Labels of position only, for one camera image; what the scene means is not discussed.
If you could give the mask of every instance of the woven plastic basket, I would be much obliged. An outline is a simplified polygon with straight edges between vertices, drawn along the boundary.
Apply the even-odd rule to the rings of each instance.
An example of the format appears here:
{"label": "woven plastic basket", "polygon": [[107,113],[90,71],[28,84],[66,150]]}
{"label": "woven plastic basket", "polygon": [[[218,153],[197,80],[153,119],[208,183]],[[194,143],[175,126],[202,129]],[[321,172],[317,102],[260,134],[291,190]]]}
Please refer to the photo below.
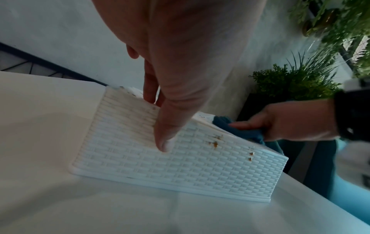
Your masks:
{"label": "woven plastic basket", "polygon": [[155,147],[159,108],[138,90],[107,87],[70,171],[195,194],[269,202],[287,158],[195,115],[174,149]]}

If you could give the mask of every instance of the teal cloth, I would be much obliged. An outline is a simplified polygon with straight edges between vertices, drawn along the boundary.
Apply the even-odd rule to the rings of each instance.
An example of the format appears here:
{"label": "teal cloth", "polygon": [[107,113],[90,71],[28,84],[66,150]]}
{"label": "teal cloth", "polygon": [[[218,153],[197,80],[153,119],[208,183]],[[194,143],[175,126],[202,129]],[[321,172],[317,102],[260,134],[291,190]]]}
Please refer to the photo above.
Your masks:
{"label": "teal cloth", "polygon": [[277,141],[271,141],[271,142],[264,142],[263,141],[263,134],[260,129],[255,130],[239,130],[233,127],[229,126],[229,123],[232,123],[231,119],[224,116],[215,116],[212,123],[216,125],[217,127],[230,132],[231,134],[238,136],[240,138],[246,139],[246,140],[252,140],[258,144],[265,145],[269,147],[272,150],[275,150],[281,154],[283,153],[283,150],[280,148]]}

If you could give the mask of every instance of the person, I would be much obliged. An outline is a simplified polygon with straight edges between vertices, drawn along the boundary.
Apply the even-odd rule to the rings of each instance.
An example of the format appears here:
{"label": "person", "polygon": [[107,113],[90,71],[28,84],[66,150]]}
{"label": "person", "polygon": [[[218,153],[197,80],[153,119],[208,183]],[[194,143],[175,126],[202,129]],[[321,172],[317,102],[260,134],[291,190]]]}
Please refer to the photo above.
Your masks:
{"label": "person", "polygon": [[[93,3],[107,26],[126,43],[129,56],[145,59],[144,99],[161,107],[154,135],[158,149],[166,152],[172,148],[176,133],[207,102],[238,61],[266,0]],[[335,99],[272,104],[249,121],[231,126],[263,129],[265,141],[329,140],[339,135],[369,140],[369,115],[356,115],[363,113],[358,105],[363,100],[341,94]],[[356,110],[351,109],[353,102]]]}
{"label": "person", "polygon": [[145,59],[144,99],[161,106],[159,150],[210,99],[241,56],[266,0],[93,0],[133,59]]}

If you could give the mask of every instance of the white table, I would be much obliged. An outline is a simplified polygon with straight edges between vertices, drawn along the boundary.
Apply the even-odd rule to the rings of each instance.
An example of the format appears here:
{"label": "white table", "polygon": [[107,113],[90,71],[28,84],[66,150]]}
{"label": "white table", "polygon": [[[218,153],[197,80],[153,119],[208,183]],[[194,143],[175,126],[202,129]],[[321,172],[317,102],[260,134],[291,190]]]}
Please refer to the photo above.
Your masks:
{"label": "white table", "polygon": [[69,174],[103,92],[95,83],[0,72],[0,233],[370,233],[285,174],[269,204]]}

